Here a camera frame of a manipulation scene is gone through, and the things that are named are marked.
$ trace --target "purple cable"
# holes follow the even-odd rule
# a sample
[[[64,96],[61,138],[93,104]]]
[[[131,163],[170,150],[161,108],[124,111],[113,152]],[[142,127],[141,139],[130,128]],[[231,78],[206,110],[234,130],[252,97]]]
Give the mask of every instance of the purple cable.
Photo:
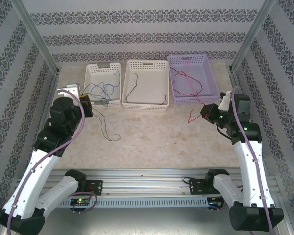
[[[22,193],[22,190],[24,189],[24,186],[25,184],[27,183],[28,179],[30,178],[30,176],[32,175],[32,171],[35,171],[35,169],[38,167],[38,165],[43,161],[45,160],[47,157],[50,157],[51,155],[53,155],[55,152],[59,151],[60,149],[68,146],[71,142],[73,142],[77,137],[78,135],[82,132],[83,130],[83,127],[84,127],[84,124],[85,124],[85,113],[84,113],[84,109],[82,107],[82,104],[80,103],[79,99],[76,98],[71,92],[69,91],[66,91],[66,90],[58,90],[58,93],[59,92],[64,92],[64,93],[67,93],[69,94],[77,103],[78,103],[78,106],[81,110],[81,113],[82,113],[82,122],[81,122],[81,126],[79,128],[79,130],[76,132],[76,134],[72,137],[72,139],[68,140],[66,143],[64,143],[63,145],[55,148],[54,150],[52,150],[51,152],[47,153],[44,157],[42,157],[34,166],[33,168],[31,169],[31,171],[26,175],[26,177],[24,178],[24,181],[22,182],[21,186],[20,186],[20,189],[18,191],[18,193],[16,194],[15,196],[15,199],[14,199],[14,202],[13,202],[13,205],[12,205],[12,209],[10,211],[10,214],[9,214],[9,218],[8,218],[8,222],[7,222],[7,225],[6,225],[6,228],[7,228],[7,232],[8,232],[8,235],[11,235],[11,221],[12,221],[12,217],[13,217],[13,213],[14,213],[14,210],[15,210],[15,207],[13,207],[14,205],[17,204],[19,198],[20,198],[20,195]]]
[[[266,217],[267,217],[267,221],[268,221],[268,225],[269,225],[269,230],[270,230],[270,235],[274,235],[274,231],[273,231],[273,227],[272,227],[272,223],[271,223],[271,219],[270,219],[270,215],[269,215],[269,210],[268,210],[268,207],[267,207],[267,204],[266,204],[266,199],[265,199],[265,192],[264,192],[264,188],[263,188],[263,183],[261,181],[261,173],[260,173],[260,167],[259,167],[259,163],[257,161],[257,157],[256,157],[256,154],[247,138],[247,135],[245,134],[245,131],[240,123],[240,120],[239,120],[239,117],[237,115],[237,111],[236,111],[236,107],[235,107],[235,99],[234,99],[234,94],[235,94],[235,91],[237,90],[237,86],[235,86],[232,90],[232,94],[231,94],[231,98],[232,98],[232,108],[233,108],[233,112],[234,112],[234,117],[235,117],[235,121],[237,122],[237,125],[241,131],[241,134],[243,135],[247,145],[248,145],[248,148],[253,156],[253,159],[255,161],[255,165],[256,165],[256,171],[257,171],[257,178],[258,178],[258,184],[259,184],[259,189],[260,189],[260,195],[262,197],[262,201],[263,201],[263,204],[264,204],[264,209],[265,209],[265,213],[266,213]]]
[[[70,196],[75,196],[75,195],[85,195],[85,194],[88,194],[88,195],[90,195],[90,196],[94,196],[94,197],[95,197],[95,202],[94,202],[94,204],[93,204],[92,206],[88,207],[87,209],[85,209],[85,210],[83,210],[83,211],[79,211],[79,212],[74,211],[74,208],[75,208],[75,206],[77,205],[77,204],[74,204],[74,205],[73,205],[73,208],[72,208],[73,213],[83,214],[83,213],[85,213],[85,212],[91,210],[91,209],[97,204],[97,201],[98,201],[97,196],[96,196],[96,194],[94,194],[94,193],[92,193],[92,192],[75,192],[75,193],[72,193]]]

